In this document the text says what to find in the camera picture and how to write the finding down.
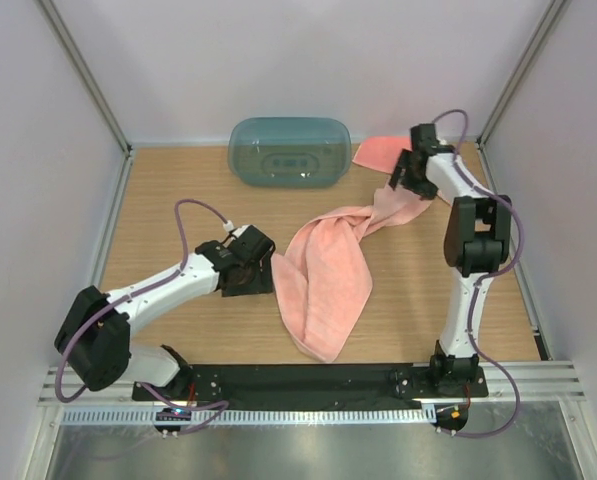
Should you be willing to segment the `long pink towel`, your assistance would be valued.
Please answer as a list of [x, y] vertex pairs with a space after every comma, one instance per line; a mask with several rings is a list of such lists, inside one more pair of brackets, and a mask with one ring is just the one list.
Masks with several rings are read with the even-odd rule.
[[309, 221], [283, 254], [272, 256], [280, 317], [301, 352], [325, 363], [337, 359], [373, 288], [361, 241], [413, 221], [430, 204], [402, 187], [384, 186], [370, 205], [343, 206]]

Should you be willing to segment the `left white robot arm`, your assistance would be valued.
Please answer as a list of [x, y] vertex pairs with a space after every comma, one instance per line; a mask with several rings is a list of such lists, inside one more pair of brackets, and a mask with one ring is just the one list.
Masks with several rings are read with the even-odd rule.
[[196, 298], [273, 292], [274, 242], [253, 225], [185, 249], [181, 263], [133, 285], [102, 292], [81, 290], [54, 340], [65, 365], [91, 392], [119, 380], [147, 384], [169, 400], [182, 398], [192, 368], [172, 347], [146, 347], [133, 337], [151, 322]]

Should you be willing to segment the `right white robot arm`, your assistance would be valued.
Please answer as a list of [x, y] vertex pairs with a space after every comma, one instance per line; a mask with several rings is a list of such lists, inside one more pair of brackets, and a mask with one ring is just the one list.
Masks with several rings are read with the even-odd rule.
[[507, 262], [512, 216], [465, 166], [456, 147], [439, 140], [433, 123], [410, 129], [389, 186], [451, 207], [443, 255], [454, 279], [445, 327], [430, 357], [425, 380], [439, 395], [463, 392], [478, 380], [478, 334], [489, 287]]

